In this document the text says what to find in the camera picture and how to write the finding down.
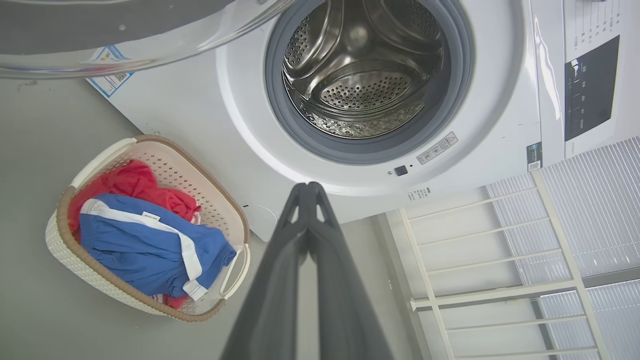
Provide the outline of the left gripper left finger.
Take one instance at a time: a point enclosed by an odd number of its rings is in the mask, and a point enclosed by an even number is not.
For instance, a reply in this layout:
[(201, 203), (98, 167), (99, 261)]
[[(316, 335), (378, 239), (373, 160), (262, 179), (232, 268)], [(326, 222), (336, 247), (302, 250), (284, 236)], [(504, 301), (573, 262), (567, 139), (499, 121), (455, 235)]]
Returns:
[(297, 355), (298, 274), (307, 256), (305, 183), (296, 184), (263, 253), (227, 339), (223, 360), (293, 360)]

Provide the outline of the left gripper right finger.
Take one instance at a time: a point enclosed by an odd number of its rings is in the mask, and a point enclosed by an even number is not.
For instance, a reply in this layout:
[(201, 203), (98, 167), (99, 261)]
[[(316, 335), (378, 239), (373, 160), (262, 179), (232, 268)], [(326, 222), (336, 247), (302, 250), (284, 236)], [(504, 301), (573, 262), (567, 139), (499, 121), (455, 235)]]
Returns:
[(308, 246), (317, 266), (320, 358), (392, 360), (393, 353), (322, 185), (310, 182)]

